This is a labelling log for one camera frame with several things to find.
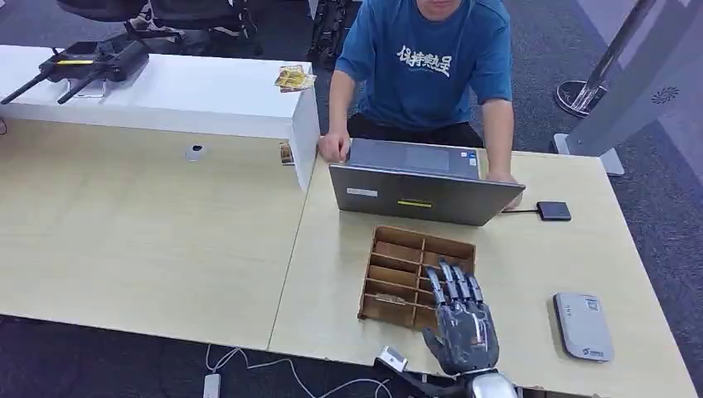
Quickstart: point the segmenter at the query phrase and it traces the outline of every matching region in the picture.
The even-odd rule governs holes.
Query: white cable
[[[376,386],[376,391],[374,391],[374,398],[378,398],[378,391],[379,391],[380,389],[383,389],[383,390],[385,391],[385,393],[388,395],[389,398],[393,398],[393,394],[390,393],[390,390],[389,390],[388,387],[385,385],[390,379],[387,379],[387,380],[384,380],[384,381],[378,381],[378,380],[374,380],[374,379],[355,379],[355,380],[352,380],[352,381],[348,381],[348,382],[342,384],[341,386],[335,387],[335,388],[331,389],[330,391],[326,392],[325,394],[323,394],[323,395],[321,395],[321,396],[315,396],[315,395],[314,395],[312,392],[310,392],[310,390],[303,384],[303,382],[300,381],[300,377],[298,377],[298,373],[295,371],[295,366],[293,365],[293,361],[291,361],[289,358],[283,358],[283,359],[279,359],[279,360],[273,361],[273,362],[260,363],[260,364],[257,364],[257,365],[250,365],[250,364],[249,364],[249,358],[246,356],[246,353],[245,353],[241,348],[239,348],[239,347],[234,347],[234,348],[232,348],[231,350],[229,350],[225,355],[223,355],[222,358],[220,358],[220,360],[217,361],[217,363],[216,363],[214,366],[210,366],[210,348],[211,348],[211,344],[208,344],[208,345],[207,345],[207,352],[206,352],[206,354],[205,354],[205,366],[207,366],[207,369],[210,370],[212,373],[217,372],[217,370],[221,369],[224,365],[226,365],[227,362],[229,362],[230,359],[232,359],[232,357],[233,357],[234,355],[236,355],[237,353],[240,353],[240,354],[242,355],[242,357],[244,357],[244,363],[245,363],[245,365],[246,365],[246,370],[247,370],[247,371],[248,371],[248,370],[251,370],[251,369],[257,369],[257,368],[260,368],[260,367],[267,367],[267,366],[275,365],[275,364],[281,363],[281,362],[287,362],[287,363],[290,365],[290,370],[293,371],[293,377],[295,377],[295,380],[298,382],[298,384],[300,385],[300,387],[303,388],[303,390],[305,390],[306,393],[308,393],[308,395],[310,396],[310,398],[327,398],[327,397],[330,396],[331,394],[333,394],[333,393],[335,393],[335,392],[341,390],[342,388],[344,388],[344,387],[346,387],[346,386],[350,386],[350,385],[352,385],[352,384],[361,383],[361,382],[377,384],[377,386]]]

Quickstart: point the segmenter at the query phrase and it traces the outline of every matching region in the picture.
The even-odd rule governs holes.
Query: yellow sticker
[[[63,60],[56,62],[58,65],[91,65],[93,63],[95,62],[91,60]]]
[[[398,201],[398,204],[406,206],[426,207],[428,209],[432,207],[432,203],[429,203],[428,201]]]

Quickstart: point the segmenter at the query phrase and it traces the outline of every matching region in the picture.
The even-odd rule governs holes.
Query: metal robot arm
[[[437,304],[439,336],[425,329],[423,338],[444,372],[455,376],[456,383],[439,387],[418,381],[405,372],[407,360],[389,347],[376,358],[375,366],[390,368],[425,396],[517,398],[515,386],[495,368],[498,340],[478,281],[444,259],[439,265],[448,296],[437,270],[425,267]]]

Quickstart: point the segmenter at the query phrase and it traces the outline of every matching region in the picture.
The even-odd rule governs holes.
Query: laptop
[[[329,165],[340,210],[483,226],[525,189],[481,180],[471,148],[354,138]]]

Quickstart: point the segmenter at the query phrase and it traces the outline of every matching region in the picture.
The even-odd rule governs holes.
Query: wooden compartment tray
[[[473,274],[476,246],[392,226],[377,226],[358,318],[373,318],[408,328],[436,329],[434,295],[423,268],[439,269],[440,258]],[[444,282],[442,272],[437,275]]]

